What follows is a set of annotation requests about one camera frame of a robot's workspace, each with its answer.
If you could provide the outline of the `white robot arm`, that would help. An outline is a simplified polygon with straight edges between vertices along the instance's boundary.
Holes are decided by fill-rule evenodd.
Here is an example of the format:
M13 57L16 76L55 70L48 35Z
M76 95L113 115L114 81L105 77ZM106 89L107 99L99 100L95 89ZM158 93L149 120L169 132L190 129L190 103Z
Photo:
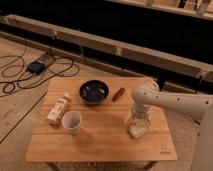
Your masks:
M213 171L213 95L162 92L158 84L149 80L131 92L132 114L145 115L156 106L200 122L199 136L193 153L191 171Z

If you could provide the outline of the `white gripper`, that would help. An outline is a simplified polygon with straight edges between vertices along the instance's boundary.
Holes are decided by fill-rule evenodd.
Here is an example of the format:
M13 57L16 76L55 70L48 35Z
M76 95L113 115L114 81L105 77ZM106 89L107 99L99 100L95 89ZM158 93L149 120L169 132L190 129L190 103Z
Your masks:
M131 109L131 122L148 121L149 109L149 106L133 106Z

